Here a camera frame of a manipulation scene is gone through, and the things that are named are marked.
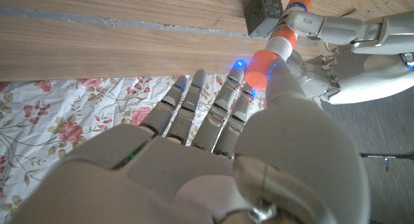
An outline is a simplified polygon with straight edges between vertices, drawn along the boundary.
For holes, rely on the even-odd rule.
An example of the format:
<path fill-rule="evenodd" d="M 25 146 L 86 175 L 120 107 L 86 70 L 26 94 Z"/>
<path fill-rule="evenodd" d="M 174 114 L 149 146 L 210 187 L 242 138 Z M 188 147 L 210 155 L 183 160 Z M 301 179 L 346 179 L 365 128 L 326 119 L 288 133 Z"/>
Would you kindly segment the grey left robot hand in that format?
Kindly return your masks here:
<path fill-rule="evenodd" d="M 335 47 L 301 62 L 297 77 L 307 96 L 354 104 L 413 87 L 413 12 L 362 21 L 350 17 L 289 14 L 287 25 Z"/>

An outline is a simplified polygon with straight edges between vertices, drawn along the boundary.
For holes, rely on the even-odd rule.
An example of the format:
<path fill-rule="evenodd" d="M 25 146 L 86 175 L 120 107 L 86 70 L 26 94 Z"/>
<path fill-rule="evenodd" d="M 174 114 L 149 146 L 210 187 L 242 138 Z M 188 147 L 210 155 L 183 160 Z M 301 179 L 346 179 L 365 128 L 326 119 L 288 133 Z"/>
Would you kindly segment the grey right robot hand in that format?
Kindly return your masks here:
<path fill-rule="evenodd" d="M 163 137 L 168 113 L 121 124 L 73 149 L 11 223 L 368 223 L 355 143 L 306 99 L 298 62 L 275 60 L 267 108 L 233 120 L 225 156 Z"/>

